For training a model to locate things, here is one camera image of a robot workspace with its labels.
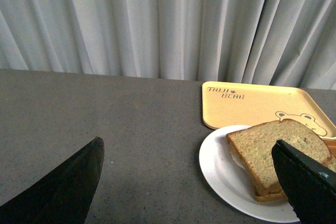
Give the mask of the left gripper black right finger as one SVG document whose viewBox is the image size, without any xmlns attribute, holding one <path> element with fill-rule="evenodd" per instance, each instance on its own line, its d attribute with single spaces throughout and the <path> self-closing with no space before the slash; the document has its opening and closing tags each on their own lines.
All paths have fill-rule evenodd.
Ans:
<svg viewBox="0 0 336 224">
<path fill-rule="evenodd" d="M 277 140 L 271 150 L 279 183 L 301 223 L 335 223 L 335 172 Z"/>
</svg>

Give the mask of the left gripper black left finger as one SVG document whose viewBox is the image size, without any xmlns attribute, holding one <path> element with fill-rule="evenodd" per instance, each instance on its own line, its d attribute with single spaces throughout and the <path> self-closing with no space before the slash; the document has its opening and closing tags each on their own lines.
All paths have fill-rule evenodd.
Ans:
<svg viewBox="0 0 336 224">
<path fill-rule="evenodd" d="M 101 177 L 103 139 L 96 137 L 1 206 L 1 223 L 84 223 Z"/>
</svg>

